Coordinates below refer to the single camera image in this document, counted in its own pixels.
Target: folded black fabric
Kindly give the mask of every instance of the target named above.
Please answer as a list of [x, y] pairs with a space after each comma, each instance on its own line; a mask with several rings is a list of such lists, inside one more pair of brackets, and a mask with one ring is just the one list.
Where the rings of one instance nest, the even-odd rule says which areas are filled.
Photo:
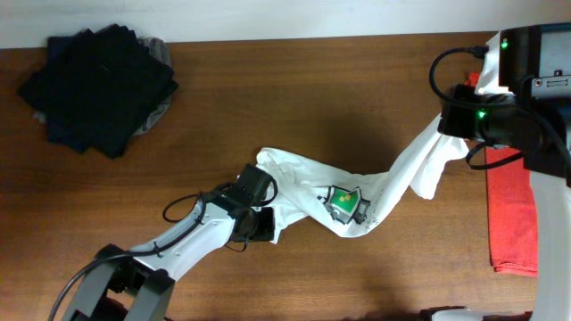
[[83, 31], [50, 58], [20, 95], [50, 122], [112, 158], [123, 154], [133, 132], [178, 87], [172, 68], [118, 25]]

